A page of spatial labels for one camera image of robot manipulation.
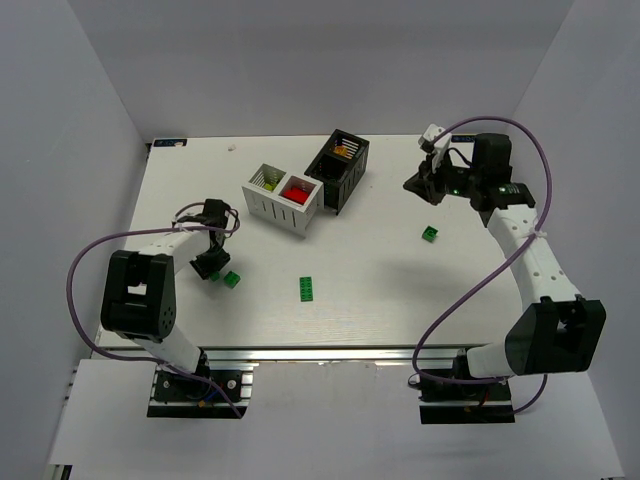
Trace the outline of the green 2x2 lego brick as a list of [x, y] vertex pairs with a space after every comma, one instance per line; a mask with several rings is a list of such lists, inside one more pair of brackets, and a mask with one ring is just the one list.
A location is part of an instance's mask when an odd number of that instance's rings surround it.
[[227, 272], [226, 275], [223, 277], [224, 284], [231, 289], [234, 289], [240, 281], [241, 281], [240, 275], [234, 271]]

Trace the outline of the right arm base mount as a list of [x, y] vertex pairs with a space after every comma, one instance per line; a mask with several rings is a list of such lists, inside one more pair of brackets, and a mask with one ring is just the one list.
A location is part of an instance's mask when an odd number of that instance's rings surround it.
[[453, 385], [414, 373], [408, 387], [419, 393], [422, 425], [510, 424], [515, 422], [507, 384]]

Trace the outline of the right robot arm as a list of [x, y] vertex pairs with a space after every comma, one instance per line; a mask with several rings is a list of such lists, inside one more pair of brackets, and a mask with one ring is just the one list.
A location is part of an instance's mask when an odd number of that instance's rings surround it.
[[505, 256], [523, 312], [503, 340], [459, 353], [449, 384], [486, 384], [513, 376], [589, 369], [606, 319], [601, 301], [587, 299], [556, 259], [528, 187], [512, 181], [512, 143], [504, 134], [473, 139], [466, 166], [453, 164], [452, 136], [430, 125], [419, 139], [426, 153], [404, 189], [432, 205], [447, 195], [467, 198]]

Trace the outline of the yellow oval lego piece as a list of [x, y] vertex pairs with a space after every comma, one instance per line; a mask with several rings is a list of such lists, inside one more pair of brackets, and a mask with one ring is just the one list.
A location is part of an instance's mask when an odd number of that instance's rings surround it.
[[349, 149], [344, 146], [344, 145], [336, 145], [333, 149], [333, 152], [337, 155], [349, 158], [350, 157], [350, 151]]

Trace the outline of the red 2x4 lego brick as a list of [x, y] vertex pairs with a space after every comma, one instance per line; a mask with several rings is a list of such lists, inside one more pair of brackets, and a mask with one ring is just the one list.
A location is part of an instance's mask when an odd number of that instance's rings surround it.
[[291, 187], [287, 190], [284, 190], [281, 196], [299, 205], [304, 205], [309, 198], [309, 194], [298, 187]]

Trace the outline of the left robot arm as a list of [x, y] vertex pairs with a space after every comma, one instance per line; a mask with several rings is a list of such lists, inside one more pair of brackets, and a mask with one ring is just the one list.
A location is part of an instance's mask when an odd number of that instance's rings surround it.
[[237, 227], [230, 205], [207, 199], [202, 210], [174, 221], [172, 231], [137, 250], [111, 255], [101, 308], [104, 330], [131, 340], [164, 364], [194, 374], [205, 360], [202, 350], [176, 326], [175, 276], [190, 267], [203, 280], [230, 261], [224, 243]]

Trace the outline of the green printed lego brick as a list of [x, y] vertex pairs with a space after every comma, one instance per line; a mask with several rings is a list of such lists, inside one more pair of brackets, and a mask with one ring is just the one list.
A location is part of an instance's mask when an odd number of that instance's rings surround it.
[[432, 226], [427, 226], [422, 232], [421, 238], [429, 243], [435, 241], [438, 235], [438, 230]]

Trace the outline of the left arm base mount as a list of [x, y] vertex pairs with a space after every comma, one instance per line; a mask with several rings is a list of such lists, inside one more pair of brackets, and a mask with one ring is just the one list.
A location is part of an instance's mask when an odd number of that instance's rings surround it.
[[157, 367], [147, 417], [239, 420], [248, 409], [253, 368], [242, 362], [202, 358], [193, 373], [209, 379], [209, 382], [202, 382]]

